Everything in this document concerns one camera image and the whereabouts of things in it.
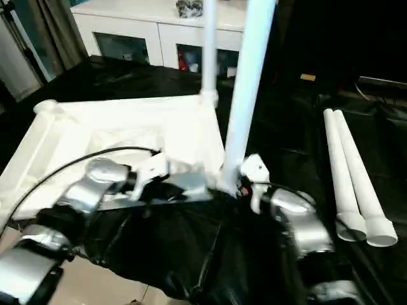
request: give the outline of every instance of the cabinet door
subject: cabinet door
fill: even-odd
[[[163,65],[155,22],[74,14],[90,55],[102,55],[151,65]]]
[[[165,67],[179,69],[179,54],[185,50],[191,53],[193,52],[193,49],[196,49],[194,47],[202,48],[204,44],[204,29],[201,27],[158,24],[158,29],[160,31]],[[216,47],[219,50],[218,55],[225,54],[224,51],[226,51],[226,53],[233,53],[231,54],[231,61],[233,62],[234,58],[237,61],[237,52],[240,51],[240,46],[242,44],[242,34],[243,33],[241,32],[234,32],[231,30],[217,30]]]

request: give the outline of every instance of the black cable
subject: black cable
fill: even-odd
[[[277,183],[272,183],[272,182],[253,182],[252,184],[263,184],[263,185],[268,185],[268,186],[273,186],[273,187],[279,187],[279,188],[284,189],[286,191],[297,194],[299,197],[304,199],[310,205],[312,205],[312,206],[315,205],[315,203],[311,202],[309,198],[302,195],[299,191],[291,189],[290,187],[283,186],[283,185],[277,184]],[[353,239],[355,239],[356,242],[364,241],[364,240],[360,239],[360,237],[358,237],[353,232],[353,230],[351,230],[351,228],[349,228],[348,225],[346,223],[344,223],[343,220],[337,218],[336,221],[339,222],[341,225],[343,225],[343,227],[345,227],[346,229],[349,230],[350,235],[353,237]],[[379,279],[379,277],[377,277],[377,273],[379,273],[379,268],[378,268],[377,263],[371,258],[371,256],[368,253],[366,253],[365,249],[363,249],[362,247],[358,247],[358,248],[361,251],[361,254],[363,256],[360,260],[366,259],[368,261],[368,266],[366,266],[366,268],[368,269],[368,272],[374,278],[376,284],[378,285],[378,288],[381,290],[381,292],[382,292],[383,296],[385,297],[387,303],[393,305],[394,302],[392,301],[392,298],[390,297],[387,289],[384,287],[384,284]],[[368,294],[368,297],[371,299],[373,304],[377,304],[376,301],[374,300],[374,298],[372,298],[372,296],[370,294]]]
[[[79,162],[82,162],[84,160],[90,159],[92,157],[100,156],[101,154],[107,154],[107,153],[111,153],[111,152],[114,152],[114,151],[125,151],[125,150],[129,150],[129,151],[131,151],[131,150],[133,150],[133,151],[148,151],[153,156],[159,153],[159,151],[156,151],[154,149],[145,148],[145,147],[138,147],[138,146],[114,147],[114,148],[103,149],[102,151],[93,152],[92,154],[87,154],[86,156],[80,157],[80,158],[75,159],[75,160],[73,160],[73,161],[71,161],[71,162],[69,162],[69,163],[67,163],[65,165],[62,165],[61,167],[57,168],[52,173],[49,173],[47,176],[45,176],[40,181],[38,181],[37,184],[35,186],[33,186],[28,192],[26,192],[24,194],[24,196],[22,196],[20,198],[20,200],[15,204],[15,206],[13,207],[13,210],[10,212],[7,220],[4,222],[4,226],[1,228],[1,231],[0,231],[0,243],[1,243],[1,240],[3,238],[4,232],[6,231],[7,225],[9,223],[9,221],[11,220],[11,218],[14,216],[15,212],[18,210],[18,208],[21,206],[21,204],[32,194],[32,192],[34,192],[37,188],[39,188],[47,180],[49,180],[50,178],[52,178],[56,174],[60,173],[61,171],[65,170],[66,168],[68,168],[68,167],[70,167],[72,165],[75,165],[75,164],[77,164]]]

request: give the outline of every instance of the black table surface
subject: black table surface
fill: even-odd
[[[0,115],[4,170],[42,100],[58,102],[197,94],[200,75],[164,67],[91,57]],[[217,82],[217,118],[223,141],[233,93],[233,81]],[[260,153],[270,181],[311,194],[324,221],[333,227],[335,199],[322,110],[343,109],[386,216],[399,236],[396,245],[374,248],[365,243],[337,241],[352,253],[369,255],[373,271],[385,283],[395,304],[404,304],[407,288],[407,111],[356,98],[322,97],[282,92],[264,82],[258,93],[247,154]]]

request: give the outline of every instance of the white shelf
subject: white shelf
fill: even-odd
[[[247,0],[219,0],[217,29],[243,32]],[[123,18],[203,27],[204,19],[180,18],[176,0],[89,0],[71,8],[73,14]]]

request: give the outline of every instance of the white pole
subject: white pole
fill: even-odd
[[[336,217],[346,225],[345,227],[343,224],[337,223],[336,233],[346,241],[365,240],[366,226],[357,207],[352,180],[332,109],[324,111],[324,120],[335,192]]]
[[[341,110],[336,110],[334,116],[355,189],[357,203],[366,223],[368,244],[376,247],[394,245],[397,243],[397,234],[394,231],[393,223],[383,213],[382,206],[364,167],[345,117]]]
[[[201,97],[204,102],[217,106],[216,75],[217,75],[217,50],[216,50],[216,1],[203,2],[204,42],[202,59],[202,88]]]
[[[245,156],[275,4],[276,0],[248,0],[247,3],[224,163],[218,182],[220,189],[232,195],[237,192],[238,169]]]

